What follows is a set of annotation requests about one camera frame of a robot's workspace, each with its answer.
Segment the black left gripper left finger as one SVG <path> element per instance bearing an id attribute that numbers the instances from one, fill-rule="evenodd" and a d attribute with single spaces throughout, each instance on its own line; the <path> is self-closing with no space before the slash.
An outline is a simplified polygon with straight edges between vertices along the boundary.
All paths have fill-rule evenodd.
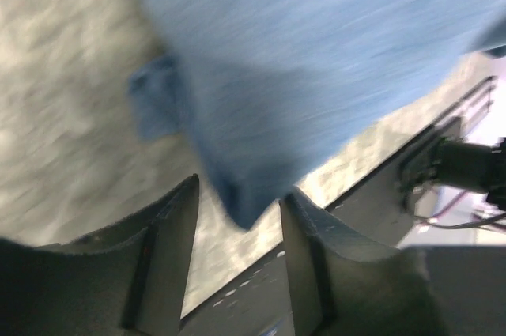
<path id="1" fill-rule="evenodd" d="M 1 241 L 4 335 L 176 335 L 198 218 L 191 176 L 67 244 Z"/>

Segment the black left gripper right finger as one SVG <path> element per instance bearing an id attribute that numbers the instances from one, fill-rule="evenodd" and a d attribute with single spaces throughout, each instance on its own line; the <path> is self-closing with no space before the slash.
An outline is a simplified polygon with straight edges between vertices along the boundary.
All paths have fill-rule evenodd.
<path id="1" fill-rule="evenodd" d="M 505 249 L 389 247 L 297 191 L 281 202 L 298 335 L 502 335 Z"/>

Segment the blue fabric pillowcase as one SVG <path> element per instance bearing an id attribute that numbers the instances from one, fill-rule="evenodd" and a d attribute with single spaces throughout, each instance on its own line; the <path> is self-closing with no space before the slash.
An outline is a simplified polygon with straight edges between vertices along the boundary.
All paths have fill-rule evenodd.
<path id="1" fill-rule="evenodd" d="M 458 59 L 505 43 L 505 0 L 140 0 L 167 51 L 130 79 L 138 132 L 184 133 L 249 229 Z"/>

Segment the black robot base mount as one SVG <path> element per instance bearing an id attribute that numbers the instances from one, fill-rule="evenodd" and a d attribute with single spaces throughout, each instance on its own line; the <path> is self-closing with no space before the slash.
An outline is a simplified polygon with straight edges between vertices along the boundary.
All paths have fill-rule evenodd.
<path id="1" fill-rule="evenodd" d="M 328 207 L 286 197 L 281 244 L 187 315 L 181 334 L 504 334 L 503 247 L 399 246 L 473 193 L 504 208 L 504 145 L 464 139 L 496 86 L 480 81 Z"/>

